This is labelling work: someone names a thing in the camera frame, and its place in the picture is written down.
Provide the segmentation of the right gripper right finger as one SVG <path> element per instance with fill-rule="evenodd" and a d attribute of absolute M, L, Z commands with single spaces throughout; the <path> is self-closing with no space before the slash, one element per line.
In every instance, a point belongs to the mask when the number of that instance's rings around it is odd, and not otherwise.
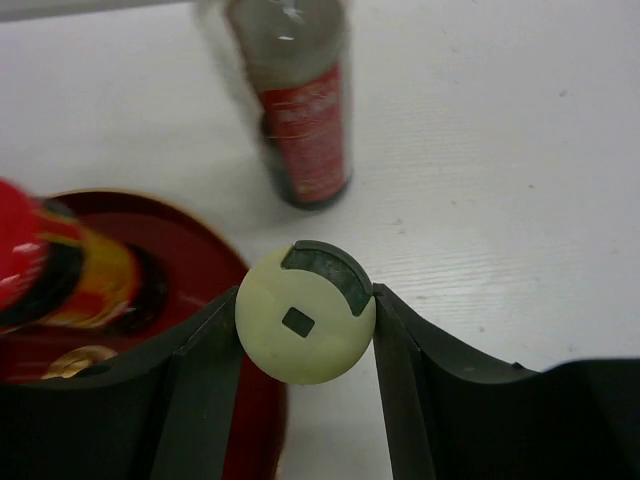
<path fill-rule="evenodd" d="M 374 350 L 396 479 L 635 479 L 639 363 L 536 372 L 483 353 L 375 288 Z"/>

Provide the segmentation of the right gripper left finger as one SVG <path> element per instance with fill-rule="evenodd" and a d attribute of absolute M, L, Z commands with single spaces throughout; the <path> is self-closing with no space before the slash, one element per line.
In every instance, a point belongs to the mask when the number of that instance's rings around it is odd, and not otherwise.
<path fill-rule="evenodd" d="M 236 294 L 69 379 L 3 384 L 2 478 L 221 478 L 242 363 Z"/>

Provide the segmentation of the red cap sauce jar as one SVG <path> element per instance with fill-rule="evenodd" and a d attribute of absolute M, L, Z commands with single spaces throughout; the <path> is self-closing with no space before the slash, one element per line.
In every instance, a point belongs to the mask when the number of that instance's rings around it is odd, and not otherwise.
<path fill-rule="evenodd" d="M 167 295 L 153 255 L 1 181 L 2 333 L 44 325 L 129 336 L 156 319 Z"/>

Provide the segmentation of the cream cap shaker bottle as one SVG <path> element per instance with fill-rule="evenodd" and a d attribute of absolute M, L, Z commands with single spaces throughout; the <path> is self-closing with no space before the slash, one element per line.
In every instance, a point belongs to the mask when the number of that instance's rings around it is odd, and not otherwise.
<path fill-rule="evenodd" d="M 373 284 L 344 250 L 300 240 L 248 271 L 236 295 L 235 325 L 247 356 L 270 377 L 325 383 L 350 370 L 373 338 Z"/>

